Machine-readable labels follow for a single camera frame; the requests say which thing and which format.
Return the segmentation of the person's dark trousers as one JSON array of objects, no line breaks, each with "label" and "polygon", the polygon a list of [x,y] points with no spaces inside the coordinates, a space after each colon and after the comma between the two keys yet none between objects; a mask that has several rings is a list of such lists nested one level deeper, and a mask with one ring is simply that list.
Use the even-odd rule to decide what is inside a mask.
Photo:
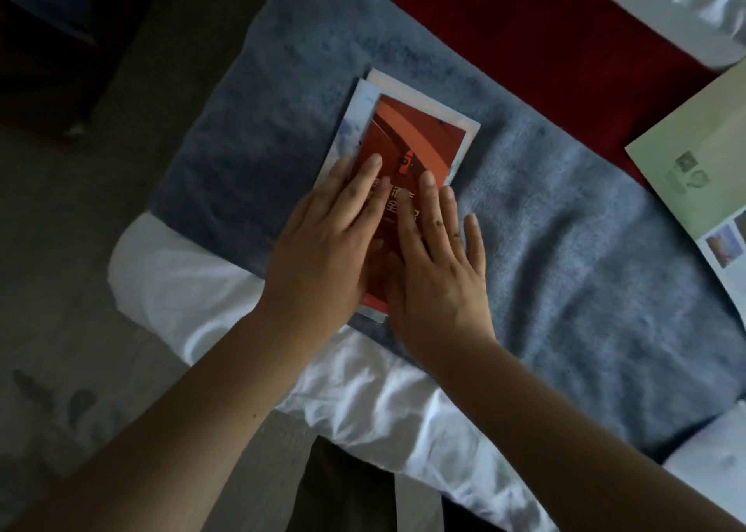
[{"label": "person's dark trousers", "polygon": [[285,532],[397,532],[395,475],[317,436]]}]

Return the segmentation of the white bed sheet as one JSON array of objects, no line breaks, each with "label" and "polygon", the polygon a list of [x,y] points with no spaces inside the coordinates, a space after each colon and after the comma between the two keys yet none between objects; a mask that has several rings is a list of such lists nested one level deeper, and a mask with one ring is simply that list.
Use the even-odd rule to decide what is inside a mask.
[{"label": "white bed sheet", "polygon": [[[119,238],[108,281],[117,309],[188,366],[255,308],[264,288],[260,277],[150,213]],[[504,456],[429,375],[352,327],[331,338],[275,408],[507,532],[559,532]]]}]

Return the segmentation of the orange booklet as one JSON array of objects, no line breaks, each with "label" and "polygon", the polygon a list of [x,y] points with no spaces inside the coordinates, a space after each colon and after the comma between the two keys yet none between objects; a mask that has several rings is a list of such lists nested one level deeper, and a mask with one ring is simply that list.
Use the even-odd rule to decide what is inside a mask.
[{"label": "orange booklet", "polygon": [[356,175],[373,153],[382,157],[382,166],[372,190],[381,178],[389,178],[391,191],[374,240],[382,242],[384,256],[390,252],[402,257],[397,231],[397,194],[409,193],[415,222],[421,227],[419,180],[422,173],[433,173],[437,187],[442,187],[465,133],[452,124],[416,110],[382,94],[371,121],[359,143],[357,159],[351,168]]}]

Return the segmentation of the person's right forearm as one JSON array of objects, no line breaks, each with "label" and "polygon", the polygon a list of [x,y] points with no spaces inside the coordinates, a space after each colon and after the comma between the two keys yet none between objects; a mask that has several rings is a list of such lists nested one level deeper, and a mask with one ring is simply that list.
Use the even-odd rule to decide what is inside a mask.
[{"label": "person's right forearm", "polygon": [[415,339],[407,348],[503,454],[560,532],[746,532],[586,418],[494,339]]}]

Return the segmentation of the person's left hand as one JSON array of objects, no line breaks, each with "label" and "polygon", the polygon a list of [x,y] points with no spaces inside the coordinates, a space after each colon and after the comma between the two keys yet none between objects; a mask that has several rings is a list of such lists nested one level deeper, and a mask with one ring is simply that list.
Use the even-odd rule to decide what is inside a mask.
[{"label": "person's left hand", "polygon": [[369,246],[391,191],[381,178],[348,229],[341,228],[341,193],[350,162],[339,160],[294,209],[268,263],[251,323],[277,339],[326,342],[350,320],[366,291]]}]

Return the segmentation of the green brochure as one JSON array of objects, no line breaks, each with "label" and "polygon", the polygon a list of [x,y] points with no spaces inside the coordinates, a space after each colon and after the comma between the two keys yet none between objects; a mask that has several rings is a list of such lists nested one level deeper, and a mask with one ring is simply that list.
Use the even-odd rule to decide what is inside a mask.
[{"label": "green brochure", "polygon": [[746,328],[746,57],[625,151],[694,240]]}]

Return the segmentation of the red cloth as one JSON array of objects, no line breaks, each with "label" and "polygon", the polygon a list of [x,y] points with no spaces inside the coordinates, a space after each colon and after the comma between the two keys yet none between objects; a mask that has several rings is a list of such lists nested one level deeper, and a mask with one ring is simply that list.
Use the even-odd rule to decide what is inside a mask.
[{"label": "red cloth", "polygon": [[391,0],[644,188],[625,147],[715,72],[612,0]]}]

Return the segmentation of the white pillow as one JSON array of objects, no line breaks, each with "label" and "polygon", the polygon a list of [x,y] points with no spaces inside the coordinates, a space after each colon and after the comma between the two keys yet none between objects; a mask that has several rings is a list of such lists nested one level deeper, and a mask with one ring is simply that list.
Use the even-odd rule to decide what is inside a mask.
[{"label": "white pillow", "polygon": [[612,0],[707,68],[746,57],[746,0]]}]

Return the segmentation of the dark furniture piece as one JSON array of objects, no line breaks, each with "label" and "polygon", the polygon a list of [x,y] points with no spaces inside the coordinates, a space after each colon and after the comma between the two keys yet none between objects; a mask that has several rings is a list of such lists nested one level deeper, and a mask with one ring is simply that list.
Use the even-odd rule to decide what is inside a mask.
[{"label": "dark furniture piece", "polygon": [[154,0],[0,0],[0,125],[80,137]]}]

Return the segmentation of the person's right hand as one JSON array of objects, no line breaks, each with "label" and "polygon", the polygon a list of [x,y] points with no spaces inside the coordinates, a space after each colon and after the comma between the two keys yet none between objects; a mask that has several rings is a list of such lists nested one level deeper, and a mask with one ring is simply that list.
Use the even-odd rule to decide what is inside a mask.
[{"label": "person's right hand", "polygon": [[397,194],[397,231],[406,269],[406,306],[388,307],[396,337],[431,375],[455,366],[467,348],[495,344],[486,278],[467,259],[453,189],[438,187],[448,252],[429,252],[410,195]]}]

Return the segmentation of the person's left forearm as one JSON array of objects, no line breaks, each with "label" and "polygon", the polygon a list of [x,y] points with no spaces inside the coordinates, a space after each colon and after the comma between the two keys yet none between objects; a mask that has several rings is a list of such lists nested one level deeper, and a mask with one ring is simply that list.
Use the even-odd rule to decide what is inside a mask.
[{"label": "person's left forearm", "polygon": [[200,532],[251,438],[350,316],[258,306],[8,532]]}]

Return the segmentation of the grey-blue blanket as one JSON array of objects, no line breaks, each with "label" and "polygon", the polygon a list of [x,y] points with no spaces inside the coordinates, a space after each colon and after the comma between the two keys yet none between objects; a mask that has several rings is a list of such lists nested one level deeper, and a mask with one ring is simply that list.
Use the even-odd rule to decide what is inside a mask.
[{"label": "grey-blue blanket", "polygon": [[264,275],[369,68],[481,124],[453,188],[523,364],[656,461],[746,398],[741,319],[658,197],[391,0],[267,0],[150,212]]}]

